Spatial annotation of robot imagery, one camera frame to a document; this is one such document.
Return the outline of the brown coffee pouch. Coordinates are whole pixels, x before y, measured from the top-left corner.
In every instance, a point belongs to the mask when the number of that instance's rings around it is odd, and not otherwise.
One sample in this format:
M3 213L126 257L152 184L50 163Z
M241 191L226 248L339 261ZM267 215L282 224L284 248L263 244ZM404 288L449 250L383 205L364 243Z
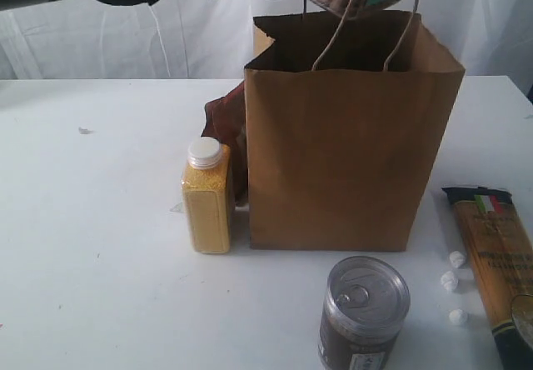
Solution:
M232 179L238 207L247 204L248 166L244 82L227 95L204 105L203 137L215 138L231 151Z

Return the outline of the brown paper bag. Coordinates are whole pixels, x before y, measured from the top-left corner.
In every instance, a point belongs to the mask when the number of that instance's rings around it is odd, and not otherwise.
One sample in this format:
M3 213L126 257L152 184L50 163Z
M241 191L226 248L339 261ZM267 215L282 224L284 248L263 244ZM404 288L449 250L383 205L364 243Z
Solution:
M255 249L406 249L465 70L415 11L256 17L245 68Z

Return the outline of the spaghetti packet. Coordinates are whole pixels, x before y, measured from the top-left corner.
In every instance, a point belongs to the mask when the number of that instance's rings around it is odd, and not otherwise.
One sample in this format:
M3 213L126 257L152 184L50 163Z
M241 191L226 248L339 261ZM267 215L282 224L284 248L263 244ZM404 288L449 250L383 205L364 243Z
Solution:
M532 368L532 246L512 195L445 187L504 369Z

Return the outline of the yellow grain bottle white cap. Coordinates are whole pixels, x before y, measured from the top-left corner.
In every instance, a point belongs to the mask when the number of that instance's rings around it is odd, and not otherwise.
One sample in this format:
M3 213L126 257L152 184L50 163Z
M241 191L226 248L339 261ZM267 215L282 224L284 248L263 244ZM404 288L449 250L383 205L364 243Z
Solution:
M198 253L227 253L235 207L230 148L199 137L187 150L182 199L192 246Z

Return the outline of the brown can silver lid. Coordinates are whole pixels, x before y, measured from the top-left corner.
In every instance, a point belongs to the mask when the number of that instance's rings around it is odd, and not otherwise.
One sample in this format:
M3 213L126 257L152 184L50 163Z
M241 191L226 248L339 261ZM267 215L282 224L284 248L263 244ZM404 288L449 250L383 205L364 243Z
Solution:
M330 271L318 352L326 369L383 369L411 304L407 284L392 266L353 256Z

